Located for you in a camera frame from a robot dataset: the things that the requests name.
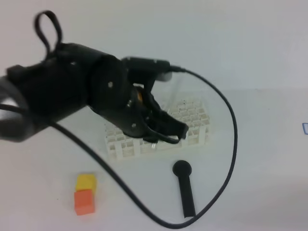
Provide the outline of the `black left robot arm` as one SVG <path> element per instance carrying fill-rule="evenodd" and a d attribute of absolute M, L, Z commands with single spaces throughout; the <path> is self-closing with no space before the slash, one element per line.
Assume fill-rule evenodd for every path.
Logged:
<path fill-rule="evenodd" d="M 34 30 L 46 48 L 38 64 L 8 68 L 0 100 L 51 121 L 89 107 L 126 136 L 176 144 L 188 126 L 165 112 L 151 91 L 169 81 L 168 61 L 113 55 L 80 44 L 63 43 L 62 29 L 49 10 L 35 16 Z"/>

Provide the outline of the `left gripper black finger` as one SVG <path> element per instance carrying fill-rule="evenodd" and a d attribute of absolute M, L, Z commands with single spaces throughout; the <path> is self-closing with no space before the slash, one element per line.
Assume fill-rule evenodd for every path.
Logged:
<path fill-rule="evenodd" d="M 157 143 L 164 141 L 170 144 L 177 144 L 181 138 L 181 126 L 179 125 L 163 125 L 156 129 L 149 126 L 141 125 L 143 130 L 143 139 L 145 141 Z"/>

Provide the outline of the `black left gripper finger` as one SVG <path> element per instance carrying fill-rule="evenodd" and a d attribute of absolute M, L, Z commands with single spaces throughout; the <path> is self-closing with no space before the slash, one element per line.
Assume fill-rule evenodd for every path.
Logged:
<path fill-rule="evenodd" d="M 176 120 L 160 108 L 144 106 L 144 122 L 146 126 L 149 126 L 152 129 L 156 129 L 163 125 L 179 125 L 181 126 L 181 140 L 186 139 L 189 129 L 187 124 Z"/>

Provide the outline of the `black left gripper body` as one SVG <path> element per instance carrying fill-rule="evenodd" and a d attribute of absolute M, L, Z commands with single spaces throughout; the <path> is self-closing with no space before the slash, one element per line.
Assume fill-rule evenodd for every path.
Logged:
<path fill-rule="evenodd" d="M 150 108 L 144 90 L 128 80 L 123 62 L 103 56 L 93 67 L 89 80 L 88 105 L 93 112 L 133 138 L 154 139 L 146 124 Z"/>

